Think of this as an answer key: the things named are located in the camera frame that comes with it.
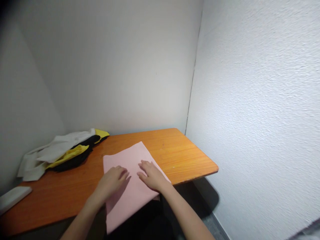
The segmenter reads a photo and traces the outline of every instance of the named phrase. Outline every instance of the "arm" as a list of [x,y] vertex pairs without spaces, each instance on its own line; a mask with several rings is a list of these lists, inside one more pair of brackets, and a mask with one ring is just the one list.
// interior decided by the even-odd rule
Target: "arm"
[[139,178],[150,188],[162,193],[174,212],[182,231],[187,240],[214,240],[207,227],[204,225],[199,216],[190,207],[186,200],[176,191],[168,182],[162,173],[147,161],[141,161],[139,166],[145,171],[147,176],[138,172]]
[[99,181],[93,194],[87,199],[80,213],[63,234],[61,240],[86,239],[94,217],[106,200],[116,192],[129,173],[120,166],[111,168]]

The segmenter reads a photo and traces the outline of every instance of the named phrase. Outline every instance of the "yellow cloth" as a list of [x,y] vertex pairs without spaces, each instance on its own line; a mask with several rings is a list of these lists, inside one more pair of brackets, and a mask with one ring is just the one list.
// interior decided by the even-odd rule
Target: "yellow cloth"
[[101,131],[99,129],[94,129],[96,130],[96,135],[99,135],[100,136],[100,139],[99,141],[95,142],[95,144],[97,144],[98,142],[100,142],[100,140],[103,138],[103,137],[107,137],[107,136],[110,136],[110,134],[108,132],[105,132],[105,131]]
[[68,150],[61,158],[59,158],[57,161],[55,161],[54,163],[49,164],[46,169],[48,168],[53,168],[55,166],[60,165],[61,163],[64,163],[65,161],[70,160],[71,158],[74,158],[78,155],[80,155],[81,153],[83,153],[85,150],[87,150],[89,147],[88,146],[82,146],[82,145],[78,145],[76,146],[74,149],[70,149]]
[[[95,144],[97,144],[98,142],[100,142],[100,140],[104,137],[110,136],[110,134],[108,132],[105,131],[101,131],[99,129],[95,129],[96,131],[96,135],[100,136],[99,141],[95,142]],[[70,160],[71,158],[74,158],[78,155],[80,155],[81,153],[83,153],[85,150],[87,150],[89,147],[88,146],[82,146],[82,145],[78,145],[76,146],[74,149],[70,149],[68,150],[62,157],[60,157],[57,161],[55,161],[54,163],[49,164],[46,169],[48,168],[53,168],[55,166],[60,165],[61,163],[64,163],[65,161]]]

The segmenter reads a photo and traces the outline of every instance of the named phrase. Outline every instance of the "white cloth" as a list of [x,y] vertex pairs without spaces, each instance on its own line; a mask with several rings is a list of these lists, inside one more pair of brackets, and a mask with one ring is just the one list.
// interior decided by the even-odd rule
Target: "white cloth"
[[65,136],[56,136],[51,143],[36,148],[23,156],[17,177],[23,177],[23,181],[39,180],[49,163],[55,162],[66,151],[95,133],[95,129],[91,128],[88,132],[74,132]]

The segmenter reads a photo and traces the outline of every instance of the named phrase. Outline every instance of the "forearm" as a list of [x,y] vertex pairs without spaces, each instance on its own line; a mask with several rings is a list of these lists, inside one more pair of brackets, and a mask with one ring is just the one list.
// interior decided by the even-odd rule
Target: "forearm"
[[178,219],[187,240],[214,240],[199,216],[172,185],[164,187],[161,193]]
[[63,234],[61,240],[86,239],[92,222],[99,209],[100,206],[97,203],[95,203],[91,198],[88,198],[80,213],[76,216],[76,218],[72,221],[71,225]]

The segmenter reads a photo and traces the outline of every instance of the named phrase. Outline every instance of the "orange desk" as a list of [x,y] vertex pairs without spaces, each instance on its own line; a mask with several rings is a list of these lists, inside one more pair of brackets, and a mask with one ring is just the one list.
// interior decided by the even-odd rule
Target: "orange desk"
[[85,164],[38,181],[23,182],[33,191],[0,218],[8,235],[16,235],[79,213],[103,175],[104,155],[142,141],[173,185],[216,173],[218,166],[178,129],[110,136],[96,146]]

